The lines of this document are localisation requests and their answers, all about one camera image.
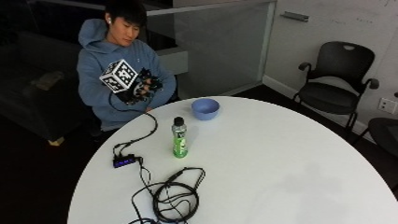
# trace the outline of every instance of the bottle label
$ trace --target bottle label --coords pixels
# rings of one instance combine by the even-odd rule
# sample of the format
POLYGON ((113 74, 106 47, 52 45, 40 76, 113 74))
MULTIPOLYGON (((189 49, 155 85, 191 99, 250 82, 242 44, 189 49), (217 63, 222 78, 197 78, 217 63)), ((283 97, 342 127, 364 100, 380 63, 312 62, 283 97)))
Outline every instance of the bottle label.
POLYGON ((187 150, 186 150, 186 145, 185 145, 185 138, 174 138, 174 156, 177 158, 182 158, 186 156, 187 150))
POLYGON ((185 132, 177 133, 177 138, 182 138, 182 137, 185 137, 185 132))

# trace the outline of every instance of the boy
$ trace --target boy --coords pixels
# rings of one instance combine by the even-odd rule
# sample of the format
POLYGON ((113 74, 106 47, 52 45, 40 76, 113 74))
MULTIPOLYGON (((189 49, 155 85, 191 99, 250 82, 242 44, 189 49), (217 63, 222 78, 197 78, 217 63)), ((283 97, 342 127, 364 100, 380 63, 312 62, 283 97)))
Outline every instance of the boy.
POLYGON ((119 110, 147 112, 167 102, 175 90, 174 76, 161 67, 154 50, 137 39, 145 24, 146 11, 142 3, 138 0, 113 0, 105 6, 103 20, 86 20, 78 34, 83 47, 77 64, 78 93, 101 120, 103 132, 121 128, 141 114, 119 110), (162 84, 150 100, 138 101, 133 105, 126 104, 99 80, 107 65, 119 59, 125 59, 137 73, 149 69, 151 76, 155 76, 162 84))

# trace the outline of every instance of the hood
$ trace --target hood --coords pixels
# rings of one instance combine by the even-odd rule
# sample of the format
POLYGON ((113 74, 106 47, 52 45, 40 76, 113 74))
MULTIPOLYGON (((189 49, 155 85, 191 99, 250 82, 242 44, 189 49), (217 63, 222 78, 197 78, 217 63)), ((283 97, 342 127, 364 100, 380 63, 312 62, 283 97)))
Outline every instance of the hood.
POLYGON ((103 20, 91 19, 83 22, 78 33, 78 42, 83 49, 98 53, 110 53, 117 45, 103 42, 107 27, 103 20))

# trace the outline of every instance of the black cable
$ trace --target black cable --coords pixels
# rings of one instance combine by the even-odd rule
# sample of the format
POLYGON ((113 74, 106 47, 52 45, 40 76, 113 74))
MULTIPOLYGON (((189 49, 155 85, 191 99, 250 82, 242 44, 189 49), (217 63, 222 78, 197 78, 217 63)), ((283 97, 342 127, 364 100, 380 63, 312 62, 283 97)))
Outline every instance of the black cable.
POLYGON ((149 118, 150 118, 151 120, 154 120, 154 128, 153 128, 153 130, 149 132, 147 135, 145 135, 145 136, 142 136, 142 137, 139 137, 139 138, 137 138, 137 139, 133 139, 133 140, 130 140, 130 141, 127 141, 127 142, 119 143, 119 144, 117 144, 117 145, 113 147, 113 149, 111 149, 111 150, 113 150, 113 156, 114 156, 114 158, 115 158, 115 157, 121 157, 121 156, 122 156, 122 151, 123 151, 123 149, 125 149, 126 147, 129 147, 133 143, 141 141, 143 138, 149 137, 149 136, 155 132, 155 130, 158 129, 158 121, 157 121, 157 119, 154 118, 154 116, 153 116, 151 114, 146 113, 145 111, 135 110, 135 109, 121 110, 121 109, 115 108, 114 105, 111 104, 111 101, 110 101, 111 93, 113 93, 113 92, 110 91, 110 92, 109 92, 109 96, 107 96, 107 103, 109 103, 109 105, 111 106, 111 108, 113 108, 114 110, 121 111, 121 112, 129 112, 129 111, 138 112, 138 113, 145 114, 146 116, 149 116, 149 118), (122 148, 121 148, 121 150, 119 150, 119 155, 117 156, 114 150, 115 150, 115 148, 118 148, 118 147, 122 147, 122 148))
POLYGON ((143 188, 141 188, 134 193, 134 195, 131 196, 131 204, 133 204, 133 207, 134 207, 138 219, 134 220, 130 223, 135 223, 135 222, 139 221, 141 224, 143 224, 145 221, 147 220, 146 218, 141 217, 138 207, 134 204, 134 197, 146 189, 147 192, 149 192, 149 194, 151 195, 151 199, 153 199, 153 212, 154 212, 154 215, 157 217, 157 220, 150 219, 150 223, 155 224, 155 223, 159 223, 159 221, 161 221, 161 222, 166 222, 166 223, 179 223, 179 222, 183 222, 185 224, 187 224, 186 220, 195 214, 195 212, 198 210, 198 207, 199 207, 199 195, 197 193, 197 189, 198 189, 198 186, 199 186, 199 182, 201 182, 201 180, 205 177, 203 170, 201 168, 195 168, 195 167, 185 167, 182 170, 179 170, 178 172, 175 172, 169 177, 169 179, 165 182, 159 182, 159 183, 155 183, 155 184, 149 184, 149 182, 150 182, 150 172, 142 166, 142 158, 137 157, 135 159, 139 162, 139 166, 141 166, 139 176, 141 176, 141 180, 142 180, 142 183, 143 183, 143 188), (147 177, 149 180, 146 182, 143 181, 143 178, 142 178, 142 170, 145 170, 147 172, 147 175, 149 175, 149 177, 147 177), (183 171, 189 171, 189 170, 199 170, 198 180, 197 180, 195 186, 193 188, 190 186, 187 186, 187 185, 185 185, 185 184, 174 181, 178 178, 178 176, 183 173, 183 171), (161 185, 161 187, 155 190, 155 193, 153 193, 150 188, 154 187, 154 186, 157 186, 157 185, 161 185), (179 194, 175 194, 175 195, 170 196, 169 189, 173 188, 173 187, 183 188, 183 189, 187 190, 187 192, 183 192, 183 193, 179 193, 179 194), (161 193, 163 191, 165 191, 165 194, 166 194, 166 198, 161 199, 161 193), (187 199, 185 199, 187 197, 194 197, 195 198, 194 207, 191 207, 190 201, 187 199), (178 206, 182 203, 187 204, 189 211, 187 211, 186 214, 183 214, 178 210, 178 206), (170 207, 161 209, 159 208, 161 204, 169 204, 170 207), (175 210, 177 211, 177 213, 179 214, 178 218, 170 218, 170 217, 166 217, 163 215, 163 212, 170 211, 170 210, 175 210))

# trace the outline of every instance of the blue hoodie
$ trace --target blue hoodie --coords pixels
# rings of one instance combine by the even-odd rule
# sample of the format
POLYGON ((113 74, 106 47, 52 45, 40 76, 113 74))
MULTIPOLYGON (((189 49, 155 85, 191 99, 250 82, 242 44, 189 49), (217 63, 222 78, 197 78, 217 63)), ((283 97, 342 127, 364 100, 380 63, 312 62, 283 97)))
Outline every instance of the blue hoodie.
POLYGON ((127 121, 141 113, 121 112, 118 110, 134 109, 145 111, 147 107, 155 108, 163 105, 175 89, 174 76, 161 67, 158 56, 149 46, 135 39, 130 46, 122 47, 105 42, 106 26, 103 20, 93 19, 85 21, 78 33, 78 41, 82 50, 78 55, 77 72, 80 77, 78 93, 86 105, 91 106, 93 112, 101 120, 101 128, 109 131, 121 128, 127 121), (157 91, 151 100, 126 105, 102 84, 99 75, 109 66, 119 59, 125 59, 131 68, 139 72, 142 68, 149 69, 162 83, 162 90, 157 91))

